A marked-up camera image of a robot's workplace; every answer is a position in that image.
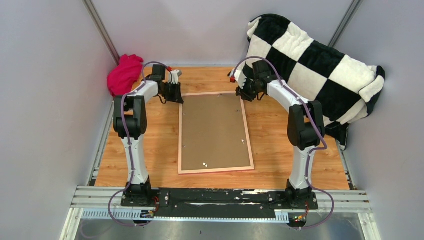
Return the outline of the pink picture frame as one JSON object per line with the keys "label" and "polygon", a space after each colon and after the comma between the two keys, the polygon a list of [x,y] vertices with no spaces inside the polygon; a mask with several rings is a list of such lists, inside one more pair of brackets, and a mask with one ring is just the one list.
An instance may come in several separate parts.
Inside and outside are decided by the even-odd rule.
{"label": "pink picture frame", "polygon": [[234,91],[185,93],[182,98],[178,174],[254,170],[244,101]]}

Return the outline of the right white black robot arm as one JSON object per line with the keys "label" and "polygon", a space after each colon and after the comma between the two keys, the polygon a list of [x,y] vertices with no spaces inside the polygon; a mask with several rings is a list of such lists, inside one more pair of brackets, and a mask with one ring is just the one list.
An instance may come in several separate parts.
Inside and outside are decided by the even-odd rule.
{"label": "right white black robot arm", "polygon": [[315,152],[324,140],[325,127],[322,105],[307,100],[287,85],[267,60],[253,63],[253,79],[249,80],[241,70],[234,68],[230,82],[237,83],[235,94],[242,100],[261,100],[260,94],[276,100],[288,113],[287,137],[293,146],[293,165],[283,192],[270,193],[272,209],[318,209],[316,194],[310,175]]}

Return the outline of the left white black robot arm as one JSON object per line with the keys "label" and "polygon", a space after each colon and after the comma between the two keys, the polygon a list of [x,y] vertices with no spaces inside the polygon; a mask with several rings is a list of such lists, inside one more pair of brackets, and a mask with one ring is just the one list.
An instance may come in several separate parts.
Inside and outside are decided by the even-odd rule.
{"label": "left white black robot arm", "polygon": [[144,135],[148,127],[146,104],[158,97],[162,104],[183,104],[182,71],[154,62],[152,72],[129,93],[114,98],[113,129],[121,139],[128,166],[128,177],[122,192],[124,207],[147,207],[158,203],[151,186],[144,156]]}

